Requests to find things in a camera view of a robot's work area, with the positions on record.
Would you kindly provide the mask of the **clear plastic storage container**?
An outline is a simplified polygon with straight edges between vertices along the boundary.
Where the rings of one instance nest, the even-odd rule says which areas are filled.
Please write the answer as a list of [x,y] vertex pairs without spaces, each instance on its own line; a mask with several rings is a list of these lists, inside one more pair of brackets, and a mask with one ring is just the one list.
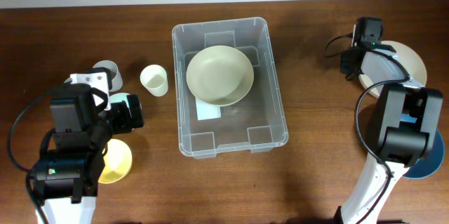
[[183,155],[266,152],[288,142],[264,18],[179,24],[172,41]]

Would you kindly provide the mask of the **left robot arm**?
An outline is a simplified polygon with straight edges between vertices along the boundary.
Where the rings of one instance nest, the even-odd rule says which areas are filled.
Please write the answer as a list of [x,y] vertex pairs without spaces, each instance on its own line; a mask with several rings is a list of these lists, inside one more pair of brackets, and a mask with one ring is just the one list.
[[90,223],[105,167],[107,144],[145,121],[137,95],[110,103],[88,84],[65,83],[52,92],[54,127],[40,145],[26,185],[39,223]]

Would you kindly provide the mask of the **beige bowl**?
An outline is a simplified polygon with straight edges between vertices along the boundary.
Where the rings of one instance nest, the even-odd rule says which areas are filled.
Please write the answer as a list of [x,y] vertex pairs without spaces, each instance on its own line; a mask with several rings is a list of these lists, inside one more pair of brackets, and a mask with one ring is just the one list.
[[187,86],[198,99],[219,107],[233,105],[251,90],[255,79],[247,56],[231,46],[198,52],[186,69]]
[[[421,57],[412,48],[397,41],[382,41],[382,44],[393,46],[393,48],[396,50],[398,61],[402,64],[402,66],[405,67],[411,77],[420,82],[423,86],[426,86],[427,69]],[[371,79],[364,74],[359,75],[358,80],[361,82],[361,85],[364,88],[368,88],[369,86],[373,85]],[[380,92],[376,88],[374,88],[370,90],[369,94],[371,94],[375,98],[378,98]]]

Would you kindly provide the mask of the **yellow plastic bowl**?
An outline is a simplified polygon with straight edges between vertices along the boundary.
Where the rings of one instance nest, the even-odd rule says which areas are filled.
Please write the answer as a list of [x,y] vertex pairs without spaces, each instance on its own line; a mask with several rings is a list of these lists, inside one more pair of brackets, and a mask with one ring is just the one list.
[[105,167],[98,179],[99,183],[111,184],[126,177],[133,165],[133,155],[129,146],[118,139],[111,139],[104,156]]

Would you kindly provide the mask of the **green plastic bowl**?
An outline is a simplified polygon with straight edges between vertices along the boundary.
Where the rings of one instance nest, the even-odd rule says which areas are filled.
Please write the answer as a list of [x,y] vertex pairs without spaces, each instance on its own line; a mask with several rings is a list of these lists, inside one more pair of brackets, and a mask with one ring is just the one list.
[[128,93],[115,93],[114,95],[111,95],[109,97],[109,101],[110,101],[110,103],[118,103],[118,102],[122,102],[122,101],[127,102],[128,101],[127,96],[128,96]]

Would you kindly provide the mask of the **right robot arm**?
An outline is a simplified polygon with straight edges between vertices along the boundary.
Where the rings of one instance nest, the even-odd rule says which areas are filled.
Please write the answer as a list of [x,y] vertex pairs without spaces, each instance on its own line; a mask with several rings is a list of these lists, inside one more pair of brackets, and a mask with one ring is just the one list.
[[368,155],[348,200],[334,223],[376,223],[398,180],[432,154],[443,94],[412,78],[395,48],[382,41],[382,20],[360,17],[340,53],[346,80],[361,74],[372,81],[354,109],[358,139]]

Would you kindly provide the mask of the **grey translucent plastic cup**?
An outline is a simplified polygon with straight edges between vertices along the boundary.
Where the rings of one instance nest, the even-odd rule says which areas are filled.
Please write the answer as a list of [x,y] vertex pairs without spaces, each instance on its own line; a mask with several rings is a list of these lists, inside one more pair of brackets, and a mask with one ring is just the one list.
[[112,87],[111,92],[117,92],[123,87],[123,79],[117,64],[111,60],[102,60],[94,64],[93,68],[105,67],[111,71],[112,74]]

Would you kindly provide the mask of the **white label in container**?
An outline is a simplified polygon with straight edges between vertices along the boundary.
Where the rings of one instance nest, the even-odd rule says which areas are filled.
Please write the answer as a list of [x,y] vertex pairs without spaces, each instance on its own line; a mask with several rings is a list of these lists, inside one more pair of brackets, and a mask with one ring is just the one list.
[[218,119],[221,117],[221,110],[218,106],[210,105],[196,98],[196,114],[199,121]]

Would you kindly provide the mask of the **cream plastic cup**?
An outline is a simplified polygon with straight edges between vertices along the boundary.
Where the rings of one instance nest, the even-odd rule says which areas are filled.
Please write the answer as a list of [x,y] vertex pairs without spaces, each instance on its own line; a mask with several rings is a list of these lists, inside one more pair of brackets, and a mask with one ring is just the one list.
[[168,75],[160,65],[148,65],[140,73],[141,84],[156,97],[168,92]]

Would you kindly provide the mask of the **blue plastic bowl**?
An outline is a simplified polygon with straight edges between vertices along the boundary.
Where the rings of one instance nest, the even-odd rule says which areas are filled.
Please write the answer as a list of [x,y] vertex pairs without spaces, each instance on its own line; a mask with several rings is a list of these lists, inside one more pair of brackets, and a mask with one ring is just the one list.
[[445,156],[445,146],[442,135],[436,130],[434,144],[430,154],[420,159],[416,165],[411,167],[407,173],[403,175],[407,179],[423,179],[430,177],[441,167]]

